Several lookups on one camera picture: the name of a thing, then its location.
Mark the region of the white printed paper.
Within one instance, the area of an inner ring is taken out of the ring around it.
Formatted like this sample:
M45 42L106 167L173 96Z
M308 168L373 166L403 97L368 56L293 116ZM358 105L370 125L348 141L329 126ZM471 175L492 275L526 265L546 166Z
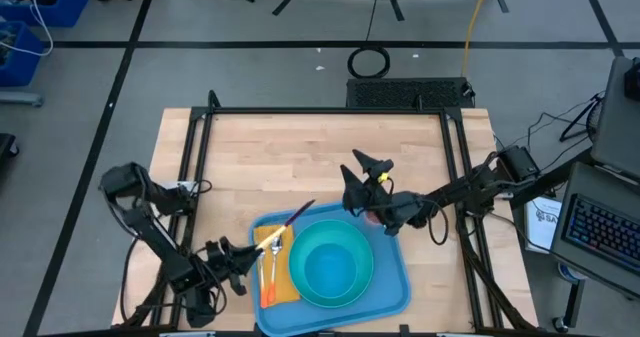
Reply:
M562 203L538 197L525 204L525 249L547 254L556 231Z

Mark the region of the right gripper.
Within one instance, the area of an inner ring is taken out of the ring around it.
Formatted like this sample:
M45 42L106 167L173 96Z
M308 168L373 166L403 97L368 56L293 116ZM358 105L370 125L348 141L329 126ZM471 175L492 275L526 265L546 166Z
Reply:
M381 183L371 179L388 173L394 167L392 160L378 160L357 149L352 152L363 172L370 177L361 181L347 166L340 166L345 184L342 205L346 211L374 211L384 233L389 236L396 236L404 225L420 229L431 223L435 216L434 202L410 191L390 193Z

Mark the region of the black perforated computer case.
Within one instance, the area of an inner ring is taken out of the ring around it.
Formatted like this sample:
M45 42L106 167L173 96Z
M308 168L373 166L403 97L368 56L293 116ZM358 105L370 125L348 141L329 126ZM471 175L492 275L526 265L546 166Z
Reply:
M465 78L350 79L347 107L475 107L475 92Z

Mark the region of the black box device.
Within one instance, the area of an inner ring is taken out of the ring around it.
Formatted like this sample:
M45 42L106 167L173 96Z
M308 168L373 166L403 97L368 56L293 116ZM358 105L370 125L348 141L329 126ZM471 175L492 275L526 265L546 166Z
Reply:
M632 60L632 66L624 73L624 95L632 100L640 101L640 57Z

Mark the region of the orange-handled metal fork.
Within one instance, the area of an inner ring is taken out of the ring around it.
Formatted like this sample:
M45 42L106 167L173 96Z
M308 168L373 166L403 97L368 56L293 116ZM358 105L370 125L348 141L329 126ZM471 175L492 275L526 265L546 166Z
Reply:
M260 307L265 309L268 307L268 296L267 296L267 288L265 283L265 273L264 273L264 259L265 259L266 251L262 250L257 259L257 274L259 280L260 287Z

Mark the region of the yellow cloth napkin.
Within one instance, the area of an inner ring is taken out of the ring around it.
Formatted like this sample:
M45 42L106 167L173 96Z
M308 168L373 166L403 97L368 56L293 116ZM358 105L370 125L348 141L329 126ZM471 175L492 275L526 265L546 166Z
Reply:
M280 235L280 237L283 242L283 248L277 256L276 299L275 302L267 308L282 303L295 302L300 299L300 295L294 287L289 274L289 254L294 242L293 226L288 226L285 232ZM264 259L264 273L266 288L268 292L272 265L271 246L267 246L265 248L265 251L266 255Z

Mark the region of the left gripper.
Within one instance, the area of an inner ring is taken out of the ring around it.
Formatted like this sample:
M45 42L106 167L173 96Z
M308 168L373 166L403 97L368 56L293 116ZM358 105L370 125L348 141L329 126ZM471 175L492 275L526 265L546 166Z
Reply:
M247 293L240 277L246 276L261 254L257 245L235 246L227 237L205 244L206 270L214 286L221 289L224 281L229 281L231 289L238 296Z

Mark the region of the black metal table frame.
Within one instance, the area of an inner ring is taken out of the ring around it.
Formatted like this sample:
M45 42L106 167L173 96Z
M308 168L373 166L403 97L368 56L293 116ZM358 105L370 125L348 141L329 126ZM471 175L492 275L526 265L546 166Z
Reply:
M400 189L427 193L480 163L495 147L484 109L409 107L192 107L164 111L151 162L153 179L204 179L194 217L167 225L178 241L248 239L251 223L274 211L341 198L341 165L355 150L389 158ZM334 329L334 337L400 337L403 332L465 333L474 328L464 259L452 221L405 228L399 243L411 282L401 313ZM434 239L450 233L436 246Z

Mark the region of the black chair base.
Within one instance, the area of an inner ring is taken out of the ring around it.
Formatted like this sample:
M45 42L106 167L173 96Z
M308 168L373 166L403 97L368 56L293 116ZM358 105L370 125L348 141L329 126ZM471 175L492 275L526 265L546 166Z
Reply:
M16 136L8 133L0 133L0 174L2 174L12 160L20 153Z

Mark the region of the black desk leg caster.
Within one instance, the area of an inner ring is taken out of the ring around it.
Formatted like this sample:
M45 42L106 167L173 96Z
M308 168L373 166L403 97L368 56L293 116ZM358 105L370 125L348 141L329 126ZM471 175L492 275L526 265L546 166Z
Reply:
M553 327L558 333L567 333L571 328L576 327L585 285L585 280L579 280L571 285L564 314L552 320Z

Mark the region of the teal plate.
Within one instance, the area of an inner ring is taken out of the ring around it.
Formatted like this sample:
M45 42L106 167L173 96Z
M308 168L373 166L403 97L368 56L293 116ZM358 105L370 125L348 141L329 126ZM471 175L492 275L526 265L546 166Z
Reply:
M304 293L304 262L308 254L323 244L338 244L347 248L356 262L357 274L350 291L336 300L312 300ZM374 256L365 235L355 226L339 220L316 222L294 239L289 254L289 274L299 295L307 302L322 308L335 309L354 303L367 290L374 273Z

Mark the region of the cream-handled table knife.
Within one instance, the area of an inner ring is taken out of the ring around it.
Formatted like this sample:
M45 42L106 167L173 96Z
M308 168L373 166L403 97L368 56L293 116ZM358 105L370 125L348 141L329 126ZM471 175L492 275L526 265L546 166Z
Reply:
M291 225L299 216L301 216L307 209L309 209L314 203L315 199L312 199L306 202L302 207L300 207L296 212L294 212L285 223L275 230L273 233L268 235L265 239L263 239L257 246L256 249L264 250L274 239L278 238L282 233L285 232L287 227Z

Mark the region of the grey laptop lid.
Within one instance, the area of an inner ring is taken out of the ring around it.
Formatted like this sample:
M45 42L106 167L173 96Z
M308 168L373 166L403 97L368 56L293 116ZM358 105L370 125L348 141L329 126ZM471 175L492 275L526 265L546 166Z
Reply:
M624 93L624 75L633 66L625 57L612 62L591 156L640 180L640 101Z

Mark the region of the blue plastic tray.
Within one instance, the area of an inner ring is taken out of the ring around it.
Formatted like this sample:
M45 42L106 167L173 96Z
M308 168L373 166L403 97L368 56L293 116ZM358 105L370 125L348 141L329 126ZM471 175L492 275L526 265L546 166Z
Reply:
M358 228L371 245L374 256L373 278L367 290L354 303L335 309L313 305L301 296L298 301L260 307L259 283L252 282L256 323L271 337L293 336L333 327L362 323L401 313L411 300L410 282L398 240L384 233L384 227L354 217L339 203L306 210L293 223L294 239L310 225L323 220L339 220Z

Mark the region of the grey bin stand foot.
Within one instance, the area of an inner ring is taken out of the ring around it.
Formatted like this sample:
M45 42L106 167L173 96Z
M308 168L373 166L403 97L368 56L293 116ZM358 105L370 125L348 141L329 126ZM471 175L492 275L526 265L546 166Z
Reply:
M37 93L31 92L0 91L0 104L21 104L41 107L44 104L44 98Z

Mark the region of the blue bowl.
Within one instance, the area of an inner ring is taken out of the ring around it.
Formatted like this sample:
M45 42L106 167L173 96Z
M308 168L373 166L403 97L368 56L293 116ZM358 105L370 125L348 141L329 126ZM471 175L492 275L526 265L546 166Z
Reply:
M347 248L338 244L320 245L305 258L303 295L317 302L336 300L350 291L356 274L356 262Z

